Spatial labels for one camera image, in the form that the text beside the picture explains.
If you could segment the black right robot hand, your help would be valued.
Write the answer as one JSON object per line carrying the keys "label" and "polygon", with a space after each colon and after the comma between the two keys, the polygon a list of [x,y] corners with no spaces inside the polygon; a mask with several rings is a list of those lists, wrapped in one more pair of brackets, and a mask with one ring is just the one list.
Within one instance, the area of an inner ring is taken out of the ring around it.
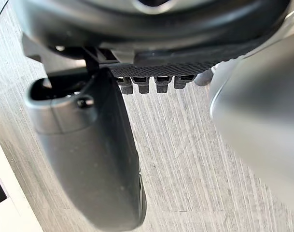
{"label": "black right robot hand", "polygon": [[25,106],[64,192],[96,228],[131,231],[146,195],[123,95],[182,89],[283,24],[288,0],[16,0],[27,57],[46,77]]}

